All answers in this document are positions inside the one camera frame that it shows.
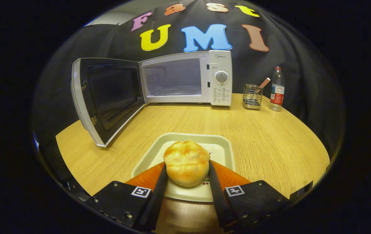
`black cloth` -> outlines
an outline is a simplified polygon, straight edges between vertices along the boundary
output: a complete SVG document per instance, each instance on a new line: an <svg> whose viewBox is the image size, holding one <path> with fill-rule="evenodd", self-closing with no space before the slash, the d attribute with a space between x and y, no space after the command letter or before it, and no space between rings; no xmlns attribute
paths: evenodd
<svg viewBox="0 0 371 234"><path fill-rule="evenodd" d="M71 68L77 58L117 58L143 61L158 56L182 53L186 46L182 28L196 26L205 33L212 24L224 24L233 48L233 93L242 93L246 83L261 84L280 65L285 77L283 107L303 121L325 145L330 157L337 153L344 131L344 102L337 77L328 61L298 31L279 17L258 6L247 6L260 17L246 15L239 3L217 1L229 12L212 12L209 1L180 1L186 8L165 16L168 6L151 9L141 28L131 31L133 21L122 25L91 25L81 28L52 56L39 79L35 92L32 126L40 145L50 144L55 136L78 120L71 96ZM151 42L159 40L157 28L171 24L165 45L152 51L141 49L140 34L154 30ZM243 24L261 28L268 52L251 49L251 38ZM263 95L270 96L271 84Z"/></svg>

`microwave control panel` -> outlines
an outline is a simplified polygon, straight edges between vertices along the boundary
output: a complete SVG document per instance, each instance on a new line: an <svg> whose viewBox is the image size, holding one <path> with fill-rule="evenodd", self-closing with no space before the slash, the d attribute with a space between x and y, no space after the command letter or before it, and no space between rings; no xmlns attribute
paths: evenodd
<svg viewBox="0 0 371 234"><path fill-rule="evenodd" d="M228 50L210 50L211 105L232 103L232 56Z"/></svg>

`colorful letter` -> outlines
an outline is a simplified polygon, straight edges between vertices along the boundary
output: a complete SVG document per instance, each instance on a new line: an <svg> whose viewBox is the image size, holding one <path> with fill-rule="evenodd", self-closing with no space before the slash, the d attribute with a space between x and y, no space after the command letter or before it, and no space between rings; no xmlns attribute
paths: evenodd
<svg viewBox="0 0 371 234"><path fill-rule="evenodd" d="M175 12L179 12L184 9L185 7L182 4L175 4L165 9L164 15L171 15L171 14L174 14Z"/></svg>
<svg viewBox="0 0 371 234"><path fill-rule="evenodd" d="M232 45L227 42L225 28L226 25L213 24L209 26L206 33L200 31L196 26L181 29L181 31L185 33L186 38L184 52L193 52L199 49L194 44L194 41L196 41L202 49L207 49L212 38L212 49L232 49Z"/></svg>
<svg viewBox="0 0 371 234"><path fill-rule="evenodd" d="M249 9L246 6L235 6L235 7L239 8L243 13L247 15L259 17L259 15L252 13L252 11L254 11L253 9Z"/></svg>
<svg viewBox="0 0 371 234"><path fill-rule="evenodd" d="M207 6L207 9L211 11L217 11L217 12L228 12L229 11L225 5L220 4L220 3L207 3L206 6Z"/></svg>
<svg viewBox="0 0 371 234"><path fill-rule="evenodd" d="M171 25L162 25L157 28L157 30L160 31L160 40L156 43L151 43L153 29L141 33L141 35L139 35L141 37L141 48L145 51L150 51L163 46L168 40L168 28L170 26Z"/></svg>
<svg viewBox="0 0 371 234"><path fill-rule="evenodd" d="M260 28L252 25L242 25L242 27L246 28L249 36L251 37L251 44L249 45L250 48L265 52L269 51L269 48L265 46L265 43L263 42L261 35L262 30Z"/></svg>
<svg viewBox="0 0 371 234"><path fill-rule="evenodd" d="M148 20L148 16L151 16L152 12L148 12L145 15L141 15L138 18L133 19L133 28L131 31L134 31L140 27L142 27L142 23L146 22Z"/></svg>

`microwave dial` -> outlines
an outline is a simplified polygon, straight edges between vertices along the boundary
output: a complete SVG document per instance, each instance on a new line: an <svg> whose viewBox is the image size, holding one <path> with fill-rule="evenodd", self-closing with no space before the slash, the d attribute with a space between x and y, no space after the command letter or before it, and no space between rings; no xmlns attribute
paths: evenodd
<svg viewBox="0 0 371 234"><path fill-rule="evenodd" d="M220 83L224 83L227 80L227 73L224 71L218 71L215 74L216 80Z"/></svg>

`yellow letter u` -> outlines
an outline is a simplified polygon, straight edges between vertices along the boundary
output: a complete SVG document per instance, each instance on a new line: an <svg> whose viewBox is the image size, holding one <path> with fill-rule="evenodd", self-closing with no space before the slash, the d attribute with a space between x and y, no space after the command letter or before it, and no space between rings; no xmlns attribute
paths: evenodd
<svg viewBox="0 0 371 234"><path fill-rule="evenodd" d="M150 51L163 46L168 40L168 28L170 26L171 25L162 25L157 28L157 30L160 31L160 40L156 43L151 43L153 29L141 33L141 35L139 35L141 37L141 48L145 51Z"/></svg>

